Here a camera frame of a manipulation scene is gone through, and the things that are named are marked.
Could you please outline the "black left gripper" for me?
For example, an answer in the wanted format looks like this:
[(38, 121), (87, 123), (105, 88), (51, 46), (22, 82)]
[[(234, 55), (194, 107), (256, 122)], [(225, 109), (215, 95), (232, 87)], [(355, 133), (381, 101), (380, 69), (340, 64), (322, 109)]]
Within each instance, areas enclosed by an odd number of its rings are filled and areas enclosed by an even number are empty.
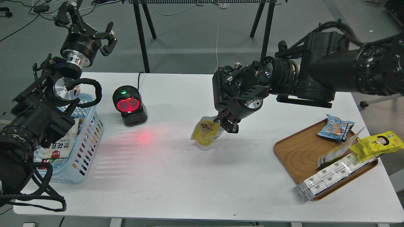
[[(108, 56), (114, 50), (117, 44), (117, 38), (114, 37), (112, 27), (114, 22), (107, 24), (105, 32), (97, 32), (93, 34), (93, 40), (80, 33), (89, 32), (89, 26), (83, 21), (79, 12), (79, 7), (82, 1), (76, 1), (75, 5), (64, 2), (59, 11), (54, 17), (54, 24), (57, 27), (64, 27), (70, 31), (65, 39), (64, 44), (60, 50), (63, 58), (66, 60), (70, 56), (78, 56), (80, 60), (80, 67), (92, 66), (97, 49), (100, 50), (103, 56)], [(107, 45), (101, 46), (101, 40), (108, 40)]]

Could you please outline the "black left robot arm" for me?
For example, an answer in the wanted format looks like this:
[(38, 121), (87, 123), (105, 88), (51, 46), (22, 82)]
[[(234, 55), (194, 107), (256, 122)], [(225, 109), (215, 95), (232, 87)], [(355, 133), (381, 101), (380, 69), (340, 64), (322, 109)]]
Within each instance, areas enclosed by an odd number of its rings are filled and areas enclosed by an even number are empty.
[(35, 162), (34, 152), (61, 139), (74, 125), (71, 118), (78, 108), (97, 105), (102, 87), (94, 79), (81, 78), (82, 69), (92, 65), (97, 51), (108, 56), (117, 44), (113, 22), (98, 32), (83, 21), (82, 1), (64, 2), (55, 25), (69, 33), (60, 50), (61, 57), (48, 55), (37, 67), (34, 82), (14, 98), (11, 110), (15, 119), (1, 130), (1, 206), (28, 206), (30, 200), (53, 200), (62, 204), (55, 212), (66, 210), (65, 198), (50, 185), (52, 165)]

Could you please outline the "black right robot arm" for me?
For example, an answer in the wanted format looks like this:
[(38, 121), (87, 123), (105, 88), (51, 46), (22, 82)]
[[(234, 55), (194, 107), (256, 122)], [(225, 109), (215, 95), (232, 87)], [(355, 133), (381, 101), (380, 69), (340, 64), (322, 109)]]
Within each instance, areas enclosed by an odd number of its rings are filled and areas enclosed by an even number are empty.
[(270, 94), (278, 102), (322, 108), (331, 108), (335, 92), (402, 95), (403, 37), (400, 32), (362, 43), (347, 24), (329, 21), (290, 48), (279, 42), (275, 56), (219, 67), (212, 78), (214, 122), (238, 133), (241, 119), (260, 109)]

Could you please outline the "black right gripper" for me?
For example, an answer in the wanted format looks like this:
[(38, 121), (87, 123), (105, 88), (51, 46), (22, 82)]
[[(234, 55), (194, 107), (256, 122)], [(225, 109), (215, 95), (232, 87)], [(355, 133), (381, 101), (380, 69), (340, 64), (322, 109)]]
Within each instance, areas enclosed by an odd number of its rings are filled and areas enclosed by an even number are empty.
[(228, 133), (238, 133), (238, 123), (247, 116), (258, 111), (263, 105), (263, 99), (231, 99), (221, 95), (221, 115), (213, 120)]

